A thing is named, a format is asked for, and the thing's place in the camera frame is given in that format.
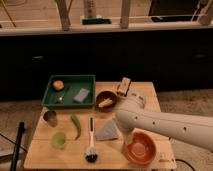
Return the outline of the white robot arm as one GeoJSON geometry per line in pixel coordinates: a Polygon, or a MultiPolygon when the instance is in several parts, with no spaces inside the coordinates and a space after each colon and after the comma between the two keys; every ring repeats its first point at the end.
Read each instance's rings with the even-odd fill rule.
{"type": "Polygon", "coordinates": [[[213,152],[213,117],[148,111],[126,98],[117,106],[115,119],[125,134],[144,129],[213,152]]]}

